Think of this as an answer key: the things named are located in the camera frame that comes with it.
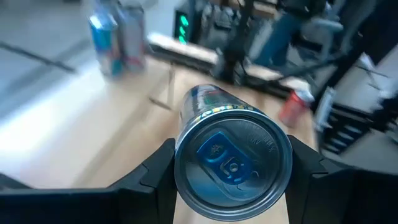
blue can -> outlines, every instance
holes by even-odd
[[[107,77],[121,76],[123,64],[114,17],[108,13],[94,14],[89,22],[100,70]]]
[[[214,85],[193,87],[180,111],[174,177],[208,218],[235,222],[270,208],[292,172],[292,146],[267,115]]]

floor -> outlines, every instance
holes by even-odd
[[[0,0],[0,118],[6,118],[46,88],[78,75],[88,62],[95,60],[88,24],[87,1],[64,3],[62,0]],[[174,7],[179,0],[159,0],[146,9],[146,32],[172,35]],[[11,46],[12,51],[3,45]],[[26,57],[32,53],[40,60]],[[374,79],[385,88],[395,72],[398,48],[375,68]],[[317,80],[321,83],[334,68],[326,68]],[[370,111],[378,90],[364,70],[354,67],[337,87],[336,101]],[[372,133],[345,155],[330,157],[348,164],[383,172],[398,173],[398,147],[381,133]],[[371,167],[369,160],[374,161]]]

aluminum can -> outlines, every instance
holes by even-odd
[[[293,91],[279,111],[280,121],[287,127],[295,127],[300,116],[308,110],[313,101],[314,97],[309,90]]]
[[[145,14],[141,4],[119,8],[123,64],[132,73],[145,69]]]
[[[123,73],[118,24],[108,9],[101,9],[89,17],[91,34],[101,72],[107,77],[119,77]]]
[[[178,192],[205,217],[233,222],[270,208],[292,172],[292,146],[255,107],[214,85],[185,95],[175,148]]]

wooden table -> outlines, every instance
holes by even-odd
[[[195,48],[181,45],[181,49],[189,47]],[[3,121],[0,172],[36,188],[106,187],[133,170],[166,138],[177,136],[182,97],[200,83],[222,87],[274,118],[287,134],[315,146],[311,112],[289,129],[276,119],[283,101],[273,96],[218,83],[189,68],[171,68],[151,57],[147,61],[145,73],[116,81],[105,79],[96,64],[87,66],[79,76]],[[170,69],[175,75],[171,85]],[[256,72],[272,73],[265,68]],[[216,223],[196,214],[180,197],[175,211],[175,223]],[[265,222],[288,223],[284,197],[267,212],[242,223]]]

blue pull tab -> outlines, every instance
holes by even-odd
[[[241,184],[252,172],[251,160],[221,131],[200,146],[197,157],[226,184]]]

